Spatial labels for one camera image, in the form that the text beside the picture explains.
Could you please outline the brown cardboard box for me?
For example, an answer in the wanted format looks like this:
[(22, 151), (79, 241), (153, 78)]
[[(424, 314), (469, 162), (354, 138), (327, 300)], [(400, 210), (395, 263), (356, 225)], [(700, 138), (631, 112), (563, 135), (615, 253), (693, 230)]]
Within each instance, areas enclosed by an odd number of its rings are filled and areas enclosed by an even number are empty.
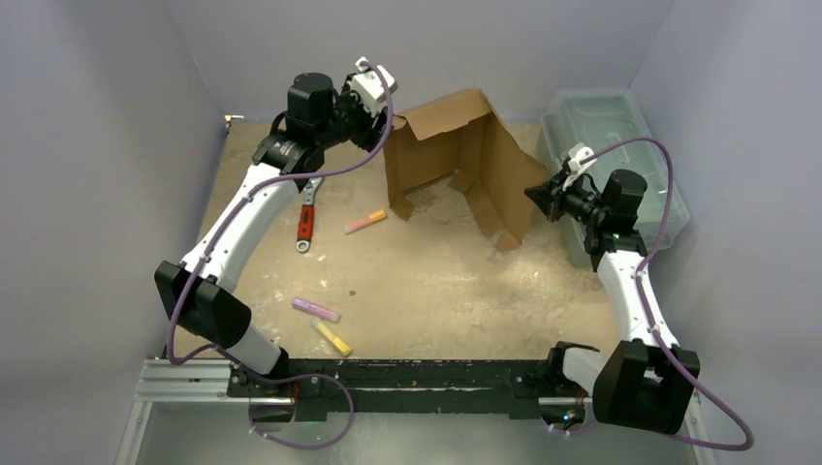
[(390, 208), (409, 219), (409, 195), (443, 178), (462, 193), (485, 236), (501, 252), (518, 249), (534, 210), (525, 190), (546, 168), (525, 153), (478, 88), (464, 89), (395, 115), (384, 148)]

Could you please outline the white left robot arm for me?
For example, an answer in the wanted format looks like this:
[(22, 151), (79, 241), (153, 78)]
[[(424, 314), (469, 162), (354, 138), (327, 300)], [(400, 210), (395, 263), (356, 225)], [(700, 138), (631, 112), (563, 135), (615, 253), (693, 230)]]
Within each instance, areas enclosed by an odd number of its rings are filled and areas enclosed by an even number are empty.
[(350, 141), (374, 157), (392, 130), (395, 78), (365, 58), (341, 87), (322, 73), (303, 73), (287, 92), (287, 107), (257, 146), (237, 192), (211, 229), (176, 263), (161, 262), (154, 281), (170, 320), (167, 357), (178, 327), (204, 338), (252, 371), (251, 383), (275, 396), (289, 383), (287, 351), (252, 323), (234, 291), (251, 254), (276, 217), (322, 169), (328, 149)]

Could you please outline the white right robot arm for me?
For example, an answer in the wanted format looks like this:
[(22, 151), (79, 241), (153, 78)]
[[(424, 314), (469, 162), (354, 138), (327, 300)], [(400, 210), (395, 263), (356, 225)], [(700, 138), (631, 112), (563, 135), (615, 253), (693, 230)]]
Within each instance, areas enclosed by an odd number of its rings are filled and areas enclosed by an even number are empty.
[(586, 228), (585, 251), (602, 283), (619, 329), (609, 356), (567, 342), (549, 352), (547, 387), (566, 394), (579, 386), (603, 423), (675, 434), (683, 423), (700, 372), (698, 356), (683, 349), (665, 326), (648, 279), (647, 248), (635, 229), (647, 182), (631, 170), (614, 170), (601, 192), (582, 177), (560, 172), (525, 189), (550, 221), (564, 216)]

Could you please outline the orange highlighter marker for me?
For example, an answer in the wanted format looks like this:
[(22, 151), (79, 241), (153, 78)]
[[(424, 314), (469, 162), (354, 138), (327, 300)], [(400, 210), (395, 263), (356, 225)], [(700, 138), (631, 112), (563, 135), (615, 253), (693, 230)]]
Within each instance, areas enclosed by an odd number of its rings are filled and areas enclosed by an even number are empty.
[(383, 221), (387, 218), (387, 213), (385, 210), (380, 209), (369, 213), (368, 215), (360, 218), (346, 226), (343, 227), (343, 231), (345, 234), (355, 233), (360, 231), (364, 228), (367, 228), (373, 224), (376, 224), (380, 221)]

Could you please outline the clear plastic bin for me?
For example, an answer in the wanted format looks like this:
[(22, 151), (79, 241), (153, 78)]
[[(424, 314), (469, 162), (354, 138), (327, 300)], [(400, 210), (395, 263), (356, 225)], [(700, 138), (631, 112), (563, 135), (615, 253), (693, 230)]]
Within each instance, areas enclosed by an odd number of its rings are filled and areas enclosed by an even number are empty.
[[(561, 169), (567, 150), (579, 142), (599, 151), (623, 140), (651, 135), (626, 88), (560, 90), (541, 116), (540, 124), (537, 158), (549, 176)], [(617, 169), (634, 171), (648, 184), (635, 229), (650, 248), (657, 238), (668, 193), (668, 171), (663, 155), (650, 142), (632, 142), (599, 158), (587, 172), (602, 190), (611, 172)]]

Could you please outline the red adjustable wrench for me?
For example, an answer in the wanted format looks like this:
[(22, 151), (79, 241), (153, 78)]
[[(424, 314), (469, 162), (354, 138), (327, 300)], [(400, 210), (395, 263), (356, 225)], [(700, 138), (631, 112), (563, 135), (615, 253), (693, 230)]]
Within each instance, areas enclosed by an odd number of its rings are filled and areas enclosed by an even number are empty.
[(296, 240), (296, 250), (301, 254), (307, 253), (311, 247), (315, 224), (315, 197), (323, 181), (322, 177), (312, 178), (303, 189)]

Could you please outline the purple highlighter marker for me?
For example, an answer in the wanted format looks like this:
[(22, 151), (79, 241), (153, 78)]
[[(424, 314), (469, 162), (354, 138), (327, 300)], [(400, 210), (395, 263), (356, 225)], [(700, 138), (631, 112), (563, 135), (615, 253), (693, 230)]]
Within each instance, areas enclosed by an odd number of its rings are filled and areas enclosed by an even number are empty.
[(341, 314), (339, 312), (301, 297), (294, 297), (291, 305), (297, 310), (322, 320), (332, 323), (338, 323), (341, 320)]

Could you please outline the yellow highlighter marker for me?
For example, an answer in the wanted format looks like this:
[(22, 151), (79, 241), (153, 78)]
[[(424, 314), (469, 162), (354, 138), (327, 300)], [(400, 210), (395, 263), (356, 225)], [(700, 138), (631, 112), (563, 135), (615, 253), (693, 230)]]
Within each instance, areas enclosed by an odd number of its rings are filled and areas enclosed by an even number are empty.
[(312, 327), (343, 357), (352, 354), (352, 348), (338, 335), (336, 335), (322, 319), (314, 318)]

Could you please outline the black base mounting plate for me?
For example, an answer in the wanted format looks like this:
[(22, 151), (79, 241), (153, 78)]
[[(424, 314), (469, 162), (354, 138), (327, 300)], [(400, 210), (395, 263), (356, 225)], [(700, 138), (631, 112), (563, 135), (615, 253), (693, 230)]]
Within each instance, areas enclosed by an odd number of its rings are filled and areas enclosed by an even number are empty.
[(535, 359), (291, 360), (285, 383), (260, 382), (233, 363), (230, 397), (282, 401), (296, 421), (329, 413), (502, 415), (563, 429), (589, 420), (586, 390)]

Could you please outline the aluminium frame rail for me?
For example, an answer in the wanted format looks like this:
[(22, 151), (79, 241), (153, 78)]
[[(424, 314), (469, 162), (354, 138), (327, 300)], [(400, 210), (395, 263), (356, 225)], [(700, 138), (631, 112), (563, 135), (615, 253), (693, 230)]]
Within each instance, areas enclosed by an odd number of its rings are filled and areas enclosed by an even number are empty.
[(332, 414), (254, 434), (248, 401), (226, 389), (226, 361), (142, 368), (120, 464), (713, 464), (714, 452), (610, 425), (551, 431), (504, 416)]

